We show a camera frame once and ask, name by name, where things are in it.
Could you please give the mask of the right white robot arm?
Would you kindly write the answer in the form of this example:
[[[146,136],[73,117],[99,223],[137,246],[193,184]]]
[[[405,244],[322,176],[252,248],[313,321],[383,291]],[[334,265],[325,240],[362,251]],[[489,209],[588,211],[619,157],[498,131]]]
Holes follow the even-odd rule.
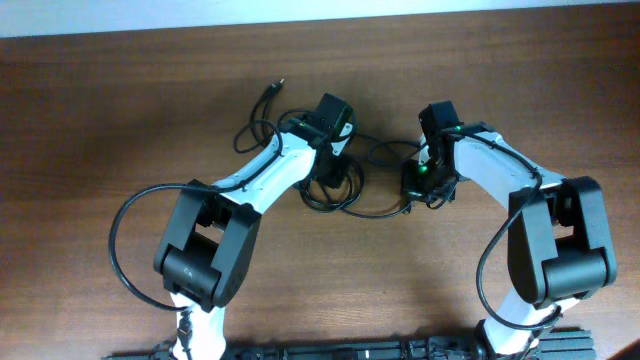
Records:
[[[470,335],[433,336],[430,359],[593,359],[590,332],[560,330],[568,309],[614,283],[617,262],[602,189],[548,171],[451,102],[419,115],[423,135],[401,167],[401,192],[435,210],[472,181],[507,212],[483,251],[476,291],[487,311]]]

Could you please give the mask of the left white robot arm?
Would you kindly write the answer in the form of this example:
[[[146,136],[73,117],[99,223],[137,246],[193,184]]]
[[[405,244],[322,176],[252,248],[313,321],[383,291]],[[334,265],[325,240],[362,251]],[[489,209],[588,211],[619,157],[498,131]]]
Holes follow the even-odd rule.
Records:
[[[170,359],[218,359],[225,307],[249,269],[262,215],[313,171],[333,173],[356,130],[352,107],[326,93],[304,119],[277,128],[267,147],[226,179],[180,192],[153,267],[177,308]]]

